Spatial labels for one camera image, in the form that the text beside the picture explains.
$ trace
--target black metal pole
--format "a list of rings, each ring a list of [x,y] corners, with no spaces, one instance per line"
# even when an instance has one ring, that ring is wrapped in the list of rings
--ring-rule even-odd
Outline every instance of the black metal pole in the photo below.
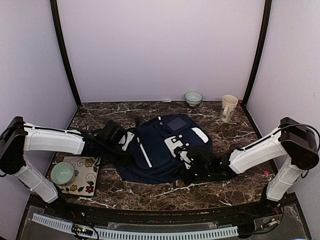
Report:
[[[75,103],[78,107],[80,107],[82,103],[81,103],[81,99],[76,86],[75,78],[72,74],[72,70],[71,70],[71,66],[70,66],[70,62],[67,54],[64,35],[62,33],[62,28],[61,28],[57,0],[50,0],[50,4],[51,4],[51,12],[52,12],[52,18],[53,18],[53,23],[55,28],[55,34],[58,40],[60,54],[62,57],[65,73],[68,78]]]
[[[245,90],[244,97],[242,100],[242,103],[244,104],[244,106],[247,105],[249,98],[250,98],[250,94],[251,94],[252,89],[255,84],[262,52],[263,52],[264,45],[265,45],[268,23],[269,23],[270,12],[271,12],[271,4],[272,4],[272,0],[265,0],[258,45],[256,47],[250,77],[249,77],[248,84],[246,86],[246,90]]]

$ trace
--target white strip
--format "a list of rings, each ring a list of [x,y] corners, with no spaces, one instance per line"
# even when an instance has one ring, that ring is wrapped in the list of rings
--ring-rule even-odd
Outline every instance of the white strip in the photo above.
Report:
[[[72,223],[65,220],[51,218],[50,216],[34,213],[33,222],[47,226],[49,228],[73,234]],[[95,227],[101,240],[215,240],[225,239],[238,236],[238,227],[225,227],[204,231],[189,231],[189,232],[134,232],[134,231],[116,231],[104,228]],[[96,233],[92,236],[78,233],[80,236],[90,239],[97,239]]]
[[[207,137],[207,135],[203,131],[201,131],[200,128],[193,127],[192,130],[195,132],[195,134],[199,136],[199,138],[202,139],[204,143],[207,143],[209,141],[209,138]]]
[[[143,155],[144,155],[144,157],[145,157],[146,162],[147,162],[148,165],[149,165],[149,168],[152,168],[151,162],[150,162],[150,160],[149,160],[149,158],[148,158],[148,156],[147,156],[147,153],[146,153],[146,151],[145,151],[145,149],[144,149],[144,146],[142,146],[141,143],[140,143],[140,148],[141,148],[141,150],[142,150],[142,153],[143,153]]]

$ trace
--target bowl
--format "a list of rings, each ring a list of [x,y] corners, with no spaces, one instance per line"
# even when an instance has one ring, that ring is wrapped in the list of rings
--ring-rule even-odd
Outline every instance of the bowl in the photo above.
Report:
[[[189,104],[191,107],[198,105],[202,101],[202,95],[195,91],[187,92],[184,95],[184,98],[187,104]]]
[[[75,178],[75,168],[67,161],[59,162],[51,171],[51,180],[60,186],[69,185]]]

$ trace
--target green bowl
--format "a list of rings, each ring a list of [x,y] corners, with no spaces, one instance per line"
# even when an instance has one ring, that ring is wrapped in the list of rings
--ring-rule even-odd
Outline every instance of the green bowl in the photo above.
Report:
[[[60,186],[69,185],[75,178],[75,168],[67,161],[59,162],[51,171],[51,180]]]

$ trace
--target black cable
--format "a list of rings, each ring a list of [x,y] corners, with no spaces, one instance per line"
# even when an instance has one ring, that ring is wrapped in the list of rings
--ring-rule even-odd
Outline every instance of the black cable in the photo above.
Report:
[[[238,233],[241,234],[241,235],[261,235],[261,234],[270,233],[271,231],[275,230],[278,227],[278,225],[280,225],[280,223],[282,222],[282,219],[284,218],[284,215],[285,215],[285,207],[284,207],[284,200],[283,199],[281,201],[281,206],[282,206],[282,216],[279,219],[279,223],[277,223],[273,228],[269,229],[268,231],[263,231],[263,232],[259,232],[262,229],[258,228],[257,230],[252,231],[252,232],[238,232]]]
[[[284,218],[284,215],[285,215],[285,207],[284,207],[284,200],[282,199],[281,201],[281,206],[282,206],[282,216],[281,218],[279,219],[279,223],[276,224],[272,229],[269,229],[268,231],[263,231],[263,232],[257,232],[257,233],[253,233],[253,235],[261,235],[261,234],[267,234],[267,233],[270,233],[271,231],[275,230],[279,225],[280,223],[282,222],[282,219]]]
[[[76,239],[79,239],[79,240],[83,240],[84,238],[83,237],[81,237],[81,236],[79,236],[78,235],[78,233],[77,233],[77,231],[75,231],[75,232],[73,232],[74,234],[75,234],[75,236],[73,236],[74,238],[76,238]]]
[[[67,133],[67,134],[71,134],[71,135],[77,135],[82,137],[85,141],[88,142],[95,142],[99,145],[101,145],[102,147],[106,148],[107,150],[109,150],[110,152],[117,154],[117,155],[128,155],[130,153],[128,152],[123,152],[123,151],[119,151],[116,149],[113,149],[111,147],[109,147],[108,145],[104,144],[102,141],[98,140],[97,138],[95,138],[94,136],[94,140],[87,138],[86,136],[84,136],[81,133],[77,133],[77,132],[73,132],[73,131],[68,131],[68,130],[61,130],[61,129],[55,129],[55,128],[50,128],[50,127],[42,127],[42,126],[28,126],[28,125],[24,125],[25,128],[29,128],[29,129],[39,129],[39,130],[50,130],[50,131],[55,131],[55,132],[59,132],[59,133]]]
[[[91,229],[95,232],[95,234],[96,234],[96,240],[99,240],[99,233],[98,233],[98,231],[97,231],[93,226],[90,226],[90,225],[88,225],[88,224],[86,224],[85,222],[82,222],[82,221],[77,221],[77,220],[74,220],[74,219],[71,219],[71,218],[67,218],[67,217],[60,216],[60,215],[58,215],[58,214],[55,213],[55,210],[54,210],[52,207],[50,207],[50,206],[48,206],[48,205],[46,205],[46,207],[47,207],[48,209],[50,209],[50,211],[51,211],[51,213],[53,213],[53,215],[55,215],[56,217],[58,217],[58,218],[60,218],[60,219],[69,220],[69,221],[71,221],[71,222],[74,222],[74,223],[77,223],[77,224],[80,224],[80,225],[83,225],[83,226],[86,226],[86,227],[91,228]]]
[[[291,128],[291,127],[306,127],[306,128],[309,128],[309,129],[312,129],[313,131],[316,132],[316,134],[318,135],[318,140],[319,140],[319,143],[318,143],[318,148],[317,148],[317,151],[319,152],[320,150],[320,133],[318,132],[318,130],[313,127],[313,126],[310,126],[308,124],[302,124],[302,123],[297,123],[297,124],[292,124],[292,125],[288,125],[288,126],[284,126],[284,127],[281,127],[280,129],[278,129],[277,131],[275,131],[273,133],[273,135],[277,134],[278,132],[282,131],[282,130],[285,130],[287,128]]]
[[[320,150],[320,133],[318,132],[318,130],[315,127],[313,127],[311,125],[308,125],[308,124],[303,124],[303,123],[297,123],[297,124],[292,124],[292,125],[281,127],[278,130],[276,130],[275,132],[271,133],[269,136],[265,136],[265,137],[261,138],[256,143],[253,143],[253,144],[249,145],[248,147],[244,147],[243,149],[240,148],[240,149],[237,149],[237,150],[245,151],[245,150],[251,149],[252,147],[262,143],[264,140],[267,140],[267,139],[271,138],[272,135],[275,135],[278,132],[280,132],[280,131],[282,131],[284,129],[287,129],[287,128],[291,128],[291,127],[306,127],[306,128],[309,128],[309,129],[312,129],[313,131],[315,131],[317,136],[318,136],[318,140],[319,140],[319,144],[318,144],[318,148],[317,148],[317,151],[319,152],[319,150]]]
[[[304,179],[308,175],[308,173],[309,173],[309,169],[306,171],[305,175],[302,175],[301,173],[301,178]]]

